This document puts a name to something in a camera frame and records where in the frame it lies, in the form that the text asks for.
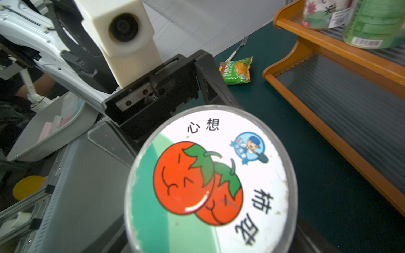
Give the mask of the green leaf label jar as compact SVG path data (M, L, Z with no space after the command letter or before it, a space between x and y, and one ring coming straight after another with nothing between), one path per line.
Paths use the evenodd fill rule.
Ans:
M405 43L405 0L353 1L343 41L363 49L385 49Z

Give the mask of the flower label seed jar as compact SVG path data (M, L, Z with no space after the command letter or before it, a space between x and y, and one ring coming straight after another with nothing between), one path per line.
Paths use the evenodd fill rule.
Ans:
M302 25L312 30L336 28L348 20L351 0L304 1Z

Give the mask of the orange wooden tiered shelf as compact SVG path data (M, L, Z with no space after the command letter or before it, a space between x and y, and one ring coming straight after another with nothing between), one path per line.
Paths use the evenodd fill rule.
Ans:
M312 30L302 25L303 9L294 1L275 14L274 26L297 41L263 78L404 213L405 44L351 46L343 41L347 22Z

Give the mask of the green snack packet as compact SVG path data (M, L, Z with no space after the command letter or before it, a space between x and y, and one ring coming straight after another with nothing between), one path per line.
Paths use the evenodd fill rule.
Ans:
M239 61L221 62L219 71L227 86L245 84L251 82L250 67L253 57Z

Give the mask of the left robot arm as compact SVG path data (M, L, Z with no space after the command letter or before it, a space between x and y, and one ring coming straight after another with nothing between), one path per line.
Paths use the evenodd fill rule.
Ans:
M142 1L1 2L1 49L23 70L36 67L134 140L144 139L182 104L239 103L213 56L199 50L163 61Z

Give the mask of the white handled fork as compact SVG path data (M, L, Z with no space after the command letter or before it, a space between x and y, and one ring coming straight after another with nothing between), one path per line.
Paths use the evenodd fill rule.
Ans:
M226 62L229 62L234 58L234 56L237 54L238 50L242 46L246 45L247 40L248 40L248 36L244 36L244 38L242 39L242 41L241 41L240 45L238 46L238 48L226 59Z

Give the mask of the tomato label seed jar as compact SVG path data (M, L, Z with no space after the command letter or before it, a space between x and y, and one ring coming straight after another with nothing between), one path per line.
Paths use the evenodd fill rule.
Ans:
M124 220L135 253L286 253L297 209L295 171L276 134L246 111L205 105L144 143Z

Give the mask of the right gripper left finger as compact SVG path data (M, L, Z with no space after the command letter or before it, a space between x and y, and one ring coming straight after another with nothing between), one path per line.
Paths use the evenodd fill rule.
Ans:
M124 221L115 221L82 253L121 253L128 244Z

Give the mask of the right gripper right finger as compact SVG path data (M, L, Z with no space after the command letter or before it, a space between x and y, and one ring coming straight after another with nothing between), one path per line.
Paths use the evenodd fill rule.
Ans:
M340 251L298 216L291 253L340 253Z

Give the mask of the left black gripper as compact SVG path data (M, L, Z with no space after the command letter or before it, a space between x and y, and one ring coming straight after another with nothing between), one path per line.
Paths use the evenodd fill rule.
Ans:
M104 100L104 112L131 140L145 142L191 100L240 109L214 59L203 58L207 55L203 50L176 55Z

